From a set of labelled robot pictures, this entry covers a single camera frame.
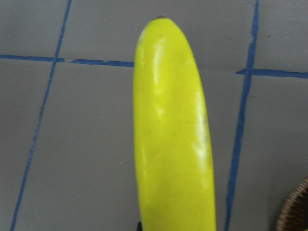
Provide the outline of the brown wicker basket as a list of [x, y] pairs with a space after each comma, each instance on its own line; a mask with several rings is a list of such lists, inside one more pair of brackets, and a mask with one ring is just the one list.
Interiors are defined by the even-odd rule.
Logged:
[[306, 176], [286, 198], [277, 222], [277, 231], [308, 230], [308, 177]]

